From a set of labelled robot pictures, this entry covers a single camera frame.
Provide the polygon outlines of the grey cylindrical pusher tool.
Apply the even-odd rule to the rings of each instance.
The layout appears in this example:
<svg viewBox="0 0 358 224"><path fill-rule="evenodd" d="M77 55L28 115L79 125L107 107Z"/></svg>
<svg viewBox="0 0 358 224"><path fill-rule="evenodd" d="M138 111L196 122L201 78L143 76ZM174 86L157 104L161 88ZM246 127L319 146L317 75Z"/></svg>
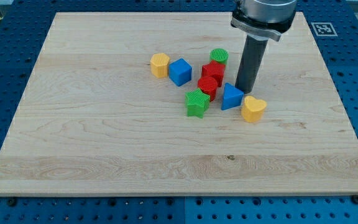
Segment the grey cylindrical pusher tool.
<svg viewBox="0 0 358 224"><path fill-rule="evenodd" d="M253 89L267 42L268 40L257 40L249 35L246 37L235 83L235 87L244 94Z"/></svg>

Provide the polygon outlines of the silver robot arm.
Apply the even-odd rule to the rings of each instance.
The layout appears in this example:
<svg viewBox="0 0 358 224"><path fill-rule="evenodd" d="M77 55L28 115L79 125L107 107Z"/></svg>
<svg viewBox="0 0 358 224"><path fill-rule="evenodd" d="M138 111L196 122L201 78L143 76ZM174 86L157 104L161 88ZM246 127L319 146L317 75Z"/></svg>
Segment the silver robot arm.
<svg viewBox="0 0 358 224"><path fill-rule="evenodd" d="M289 30L297 0L238 0L231 26L246 33L235 87L245 94L253 89L268 40L278 42Z"/></svg>

